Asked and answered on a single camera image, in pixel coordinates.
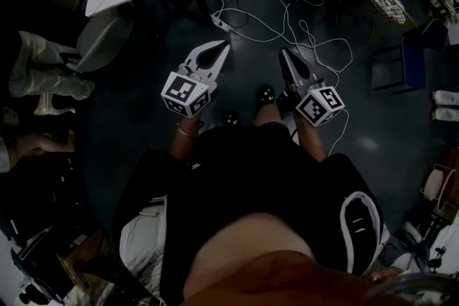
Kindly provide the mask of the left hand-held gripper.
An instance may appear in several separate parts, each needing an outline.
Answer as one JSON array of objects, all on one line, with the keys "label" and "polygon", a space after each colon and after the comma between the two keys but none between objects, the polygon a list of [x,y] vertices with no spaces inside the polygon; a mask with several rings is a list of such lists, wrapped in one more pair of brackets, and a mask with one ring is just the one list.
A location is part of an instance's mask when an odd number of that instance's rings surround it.
[{"label": "left hand-held gripper", "polygon": [[227,41],[208,42],[194,48],[184,64],[168,76],[161,91],[166,107],[185,118],[199,114],[212,101],[217,90],[216,78],[229,53]]}]

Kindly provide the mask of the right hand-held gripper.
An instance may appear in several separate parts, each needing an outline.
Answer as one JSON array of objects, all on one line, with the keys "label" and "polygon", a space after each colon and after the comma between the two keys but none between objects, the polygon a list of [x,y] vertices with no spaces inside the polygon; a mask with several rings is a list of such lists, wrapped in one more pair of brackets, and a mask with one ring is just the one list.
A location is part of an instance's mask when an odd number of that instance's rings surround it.
[{"label": "right hand-held gripper", "polygon": [[344,102],[333,86],[325,86],[315,75],[314,66],[288,48],[278,53],[285,90],[277,99],[281,115],[298,112],[313,127],[332,120],[344,109]]}]

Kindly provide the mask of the person's right forearm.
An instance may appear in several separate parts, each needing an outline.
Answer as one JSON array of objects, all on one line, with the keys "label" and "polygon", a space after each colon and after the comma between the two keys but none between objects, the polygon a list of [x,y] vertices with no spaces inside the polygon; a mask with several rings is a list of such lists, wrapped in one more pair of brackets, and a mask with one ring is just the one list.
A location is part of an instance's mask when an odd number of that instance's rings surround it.
[{"label": "person's right forearm", "polygon": [[313,127],[302,115],[293,115],[300,147],[318,162],[327,158],[318,130]]}]

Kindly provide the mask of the person's left forearm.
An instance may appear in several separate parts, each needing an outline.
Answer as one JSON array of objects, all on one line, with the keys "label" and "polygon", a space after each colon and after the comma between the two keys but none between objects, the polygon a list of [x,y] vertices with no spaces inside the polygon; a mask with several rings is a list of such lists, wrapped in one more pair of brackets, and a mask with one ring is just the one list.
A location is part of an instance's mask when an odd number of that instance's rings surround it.
[{"label": "person's left forearm", "polygon": [[191,157],[194,145],[199,136],[200,116],[183,118],[176,127],[176,133],[169,147],[169,155],[181,162]]}]

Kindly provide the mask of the white power strip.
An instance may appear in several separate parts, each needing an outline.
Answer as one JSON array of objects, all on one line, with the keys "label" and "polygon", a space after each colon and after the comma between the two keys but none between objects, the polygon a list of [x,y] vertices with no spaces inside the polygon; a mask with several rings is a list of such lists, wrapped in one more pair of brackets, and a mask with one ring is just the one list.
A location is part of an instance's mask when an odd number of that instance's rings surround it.
[{"label": "white power strip", "polygon": [[212,14],[211,15],[211,19],[212,19],[213,24],[217,28],[221,29],[222,31],[224,31],[224,32],[231,32],[232,31],[231,26],[228,23],[226,23],[225,21],[221,20],[218,16]]}]

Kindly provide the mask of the person's right shoe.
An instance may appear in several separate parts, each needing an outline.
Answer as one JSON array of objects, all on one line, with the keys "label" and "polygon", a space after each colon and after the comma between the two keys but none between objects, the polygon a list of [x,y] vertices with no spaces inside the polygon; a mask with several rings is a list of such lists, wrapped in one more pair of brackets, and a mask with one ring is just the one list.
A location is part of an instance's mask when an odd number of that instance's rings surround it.
[{"label": "person's right shoe", "polygon": [[256,116],[262,107],[275,104],[275,90],[271,85],[261,84],[255,93],[253,115]]}]

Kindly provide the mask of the person's shoe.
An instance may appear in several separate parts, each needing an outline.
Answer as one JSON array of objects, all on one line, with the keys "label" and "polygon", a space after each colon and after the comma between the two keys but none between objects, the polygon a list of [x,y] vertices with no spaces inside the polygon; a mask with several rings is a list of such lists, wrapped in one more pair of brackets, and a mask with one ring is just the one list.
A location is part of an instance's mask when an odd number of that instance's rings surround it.
[{"label": "person's shoe", "polygon": [[228,110],[222,116],[222,124],[225,126],[235,127],[240,122],[239,114],[235,110]]},{"label": "person's shoe", "polygon": [[261,84],[255,93],[253,115],[256,116],[262,107],[275,104],[275,90],[271,85]]}]

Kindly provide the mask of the person's left shoe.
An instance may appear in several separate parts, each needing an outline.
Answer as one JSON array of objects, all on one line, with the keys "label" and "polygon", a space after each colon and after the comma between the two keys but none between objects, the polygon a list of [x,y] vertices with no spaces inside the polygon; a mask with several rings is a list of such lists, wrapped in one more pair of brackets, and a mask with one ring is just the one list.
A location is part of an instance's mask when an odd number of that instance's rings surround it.
[{"label": "person's left shoe", "polygon": [[240,122],[239,114],[235,110],[228,110],[222,116],[222,124],[225,126],[235,127]]}]

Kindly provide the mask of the grey chair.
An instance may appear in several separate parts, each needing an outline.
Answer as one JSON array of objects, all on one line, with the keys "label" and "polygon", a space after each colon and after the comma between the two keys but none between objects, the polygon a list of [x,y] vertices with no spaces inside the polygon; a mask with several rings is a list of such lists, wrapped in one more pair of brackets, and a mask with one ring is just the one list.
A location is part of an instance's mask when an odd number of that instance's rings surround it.
[{"label": "grey chair", "polygon": [[77,39],[81,60],[76,72],[94,72],[110,64],[120,53],[133,28],[130,16],[109,9],[90,18]]}]

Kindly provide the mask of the blue chair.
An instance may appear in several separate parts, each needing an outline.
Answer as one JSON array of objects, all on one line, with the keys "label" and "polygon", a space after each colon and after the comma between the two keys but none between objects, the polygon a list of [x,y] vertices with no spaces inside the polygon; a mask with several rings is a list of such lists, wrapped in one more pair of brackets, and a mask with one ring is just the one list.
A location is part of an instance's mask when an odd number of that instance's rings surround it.
[{"label": "blue chair", "polygon": [[375,51],[372,56],[399,52],[393,62],[401,66],[401,79],[385,85],[373,87],[374,92],[391,90],[393,95],[424,90],[426,88],[425,50],[442,53],[448,40],[448,29],[438,19],[424,24],[421,28],[405,32],[398,44]]}]

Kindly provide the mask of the person's black and white shirt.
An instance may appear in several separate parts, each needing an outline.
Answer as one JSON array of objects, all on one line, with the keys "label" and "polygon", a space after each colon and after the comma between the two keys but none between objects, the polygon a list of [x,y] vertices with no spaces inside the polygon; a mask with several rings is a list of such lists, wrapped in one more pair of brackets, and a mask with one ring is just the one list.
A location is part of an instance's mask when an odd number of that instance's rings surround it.
[{"label": "person's black and white shirt", "polygon": [[363,279],[379,253],[381,209],[351,160],[311,157],[280,123],[198,136],[191,157],[147,152],[113,218],[118,254],[147,292],[108,292],[104,304],[182,306],[198,251],[250,214],[269,214],[304,239],[316,262]]}]

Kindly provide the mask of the white ornate chair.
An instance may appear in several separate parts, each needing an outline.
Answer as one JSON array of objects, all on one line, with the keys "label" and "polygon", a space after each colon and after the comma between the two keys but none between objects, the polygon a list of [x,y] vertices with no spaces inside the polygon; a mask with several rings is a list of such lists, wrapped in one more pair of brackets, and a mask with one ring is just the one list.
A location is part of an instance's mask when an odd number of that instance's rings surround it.
[{"label": "white ornate chair", "polygon": [[66,107],[63,109],[56,109],[52,104],[53,94],[44,93],[40,95],[39,102],[35,108],[33,114],[36,116],[47,116],[47,115],[63,115],[65,113],[76,113],[76,109],[72,107]]}]

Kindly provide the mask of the round wooden hoop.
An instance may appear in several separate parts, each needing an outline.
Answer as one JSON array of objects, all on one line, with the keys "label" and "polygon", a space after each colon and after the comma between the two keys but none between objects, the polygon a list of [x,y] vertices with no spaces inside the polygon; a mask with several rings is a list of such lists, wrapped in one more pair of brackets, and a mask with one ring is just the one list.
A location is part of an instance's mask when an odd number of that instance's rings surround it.
[{"label": "round wooden hoop", "polygon": [[455,168],[436,163],[420,193],[435,203],[438,214],[453,210],[456,215],[459,212],[459,172]]}]

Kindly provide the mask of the black equipment case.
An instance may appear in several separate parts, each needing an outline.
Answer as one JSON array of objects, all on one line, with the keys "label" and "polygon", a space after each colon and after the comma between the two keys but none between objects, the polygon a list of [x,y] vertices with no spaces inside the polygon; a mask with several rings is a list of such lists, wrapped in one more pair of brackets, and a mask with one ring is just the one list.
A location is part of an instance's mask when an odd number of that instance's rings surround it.
[{"label": "black equipment case", "polygon": [[53,225],[93,227],[82,176],[70,153],[21,160],[0,173],[0,231],[23,242]]}]

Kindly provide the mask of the cardboard box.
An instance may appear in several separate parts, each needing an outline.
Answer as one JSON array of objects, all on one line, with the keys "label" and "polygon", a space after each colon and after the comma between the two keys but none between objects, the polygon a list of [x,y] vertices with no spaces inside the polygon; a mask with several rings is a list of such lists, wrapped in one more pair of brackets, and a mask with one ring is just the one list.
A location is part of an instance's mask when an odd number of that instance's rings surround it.
[{"label": "cardboard box", "polygon": [[56,253],[59,263],[84,295],[92,297],[104,281],[110,277],[109,266],[114,257],[102,230],[85,237],[79,244],[72,243],[64,256]]}]

